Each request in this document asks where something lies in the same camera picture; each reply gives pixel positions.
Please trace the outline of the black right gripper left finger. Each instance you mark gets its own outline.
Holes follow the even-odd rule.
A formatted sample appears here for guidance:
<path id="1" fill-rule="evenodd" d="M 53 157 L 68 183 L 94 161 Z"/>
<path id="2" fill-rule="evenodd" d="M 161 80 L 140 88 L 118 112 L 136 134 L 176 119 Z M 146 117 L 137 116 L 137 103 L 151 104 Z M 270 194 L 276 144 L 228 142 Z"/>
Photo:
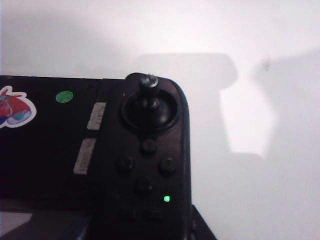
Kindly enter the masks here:
<path id="1" fill-rule="evenodd" d="M 33 216 L 27 223 L 26 240 L 85 240 L 90 224 L 87 216 Z"/>

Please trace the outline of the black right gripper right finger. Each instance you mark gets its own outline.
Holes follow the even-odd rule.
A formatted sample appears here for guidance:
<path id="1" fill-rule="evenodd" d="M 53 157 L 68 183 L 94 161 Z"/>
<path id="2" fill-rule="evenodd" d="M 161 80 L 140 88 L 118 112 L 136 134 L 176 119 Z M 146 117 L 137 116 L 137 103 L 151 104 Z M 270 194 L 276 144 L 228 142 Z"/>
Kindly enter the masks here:
<path id="1" fill-rule="evenodd" d="M 218 240 L 194 204 L 192 205 L 190 239 Z"/>

